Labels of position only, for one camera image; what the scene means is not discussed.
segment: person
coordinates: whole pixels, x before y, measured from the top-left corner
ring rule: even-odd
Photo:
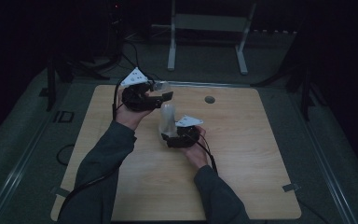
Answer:
[[[133,151],[135,130],[141,120],[152,111],[134,112],[121,105],[121,91],[118,93],[116,120],[113,120],[95,147],[80,163],[76,175],[75,189],[97,177],[114,170],[106,179],[82,189],[62,208],[57,223],[110,223],[114,208],[118,167]],[[205,130],[197,127],[204,136]],[[181,148],[189,162],[198,170],[194,177],[200,192],[202,206],[208,223],[248,223],[242,201],[231,187],[208,165],[205,151],[195,144]]]

